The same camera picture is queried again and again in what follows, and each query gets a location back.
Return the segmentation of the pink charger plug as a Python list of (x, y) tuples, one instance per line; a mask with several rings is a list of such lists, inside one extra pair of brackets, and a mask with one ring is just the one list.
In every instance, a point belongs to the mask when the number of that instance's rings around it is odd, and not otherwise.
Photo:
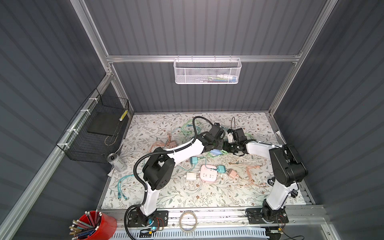
[(235, 178), (237, 178), (239, 176), (238, 173), (235, 170), (233, 170), (233, 169), (229, 169), (227, 171), (227, 175), (231, 179), (235, 179)]

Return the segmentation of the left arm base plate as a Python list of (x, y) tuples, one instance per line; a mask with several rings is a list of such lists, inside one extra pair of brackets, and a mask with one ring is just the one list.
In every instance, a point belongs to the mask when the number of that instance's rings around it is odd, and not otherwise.
[(168, 211), (156, 210), (149, 216), (145, 216), (140, 210), (133, 210), (128, 213), (127, 227), (166, 227), (168, 225)]

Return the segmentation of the pink power strip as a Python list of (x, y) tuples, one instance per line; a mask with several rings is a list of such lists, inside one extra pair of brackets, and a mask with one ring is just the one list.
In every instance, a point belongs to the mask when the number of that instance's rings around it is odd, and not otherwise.
[(200, 179), (207, 184), (213, 184), (218, 178), (218, 169), (213, 165), (202, 165), (200, 169)]

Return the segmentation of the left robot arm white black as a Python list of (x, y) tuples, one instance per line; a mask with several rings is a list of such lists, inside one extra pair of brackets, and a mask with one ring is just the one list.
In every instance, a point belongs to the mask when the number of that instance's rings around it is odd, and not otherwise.
[[(197, 119), (207, 121), (211, 129), (198, 133)], [(187, 143), (168, 150), (158, 147), (136, 161), (133, 174), (136, 180), (143, 185), (145, 192), (143, 202), (140, 205), (129, 207), (129, 210), (136, 210), (142, 221), (154, 218), (160, 190), (169, 183), (174, 168), (178, 164), (191, 157), (223, 148), (225, 131), (219, 123), (212, 123), (205, 117), (196, 116), (192, 120), (192, 125), (194, 137)]]

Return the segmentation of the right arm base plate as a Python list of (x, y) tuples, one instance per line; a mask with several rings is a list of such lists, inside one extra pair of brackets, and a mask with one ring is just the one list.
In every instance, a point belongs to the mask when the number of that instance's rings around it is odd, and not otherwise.
[(287, 224), (289, 223), (285, 209), (270, 210), (268, 208), (248, 208), (245, 211), (250, 224)]

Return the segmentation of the clear tape roll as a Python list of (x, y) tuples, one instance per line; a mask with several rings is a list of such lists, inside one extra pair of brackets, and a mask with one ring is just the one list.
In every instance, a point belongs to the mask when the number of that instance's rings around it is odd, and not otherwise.
[(194, 212), (183, 212), (179, 218), (179, 227), (184, 233), (191, 233), (198, 226), (198, 217)]

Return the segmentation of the white charger plug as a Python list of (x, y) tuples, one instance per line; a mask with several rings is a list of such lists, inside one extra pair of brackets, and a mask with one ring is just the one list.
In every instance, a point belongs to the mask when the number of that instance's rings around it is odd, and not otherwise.
[(195, 173), (195, 172), (187, 172), (186, 173), (186, 180), (187, 181), (196, 181), (197, 180), (197, 173)]

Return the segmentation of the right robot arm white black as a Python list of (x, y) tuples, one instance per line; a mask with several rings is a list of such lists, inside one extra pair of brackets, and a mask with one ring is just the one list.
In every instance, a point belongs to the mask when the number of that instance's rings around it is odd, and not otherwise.
[(271, 161), (274, 177), (269, 183), (273, 184), (273, 188), (263, 201), (259, 215), (266, 223), (277, 222), (285, 213), (286, 200), (298, 196), (299, 183), (309, 173), (298, 151), (293, 145), (278, 146), (248, 140), (242, 129), (229, 129), (227, 138), (223, 145), (226, 152), (239, 157), (245, 154), (258, 155)]

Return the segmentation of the blue power strip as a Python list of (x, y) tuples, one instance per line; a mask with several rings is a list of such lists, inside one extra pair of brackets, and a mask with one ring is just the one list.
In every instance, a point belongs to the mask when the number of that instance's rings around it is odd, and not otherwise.
[(212, 157), (217, 157), (217, 156), (223, 155), (223, 152), (220, 151), (220, 150), (211, 150), (211, 151), (210, 151), (210, 155), (211, 155)]

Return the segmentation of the red pencil cup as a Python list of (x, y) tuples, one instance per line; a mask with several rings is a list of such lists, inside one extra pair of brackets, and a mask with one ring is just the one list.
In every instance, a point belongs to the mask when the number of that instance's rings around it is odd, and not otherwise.
[(85, 211), (69, 226), (72, 240), (109, 240), (117, 230), (118, 222), (98, 210)]

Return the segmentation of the white energy drink can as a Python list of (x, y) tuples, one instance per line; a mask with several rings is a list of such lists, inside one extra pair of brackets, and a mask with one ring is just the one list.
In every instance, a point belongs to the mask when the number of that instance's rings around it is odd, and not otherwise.
[(107, 161), (118, 172), (124, 172), (127, 169), (126, 163), (116, 153), (109, 154), (108, 157), (107, 157)]

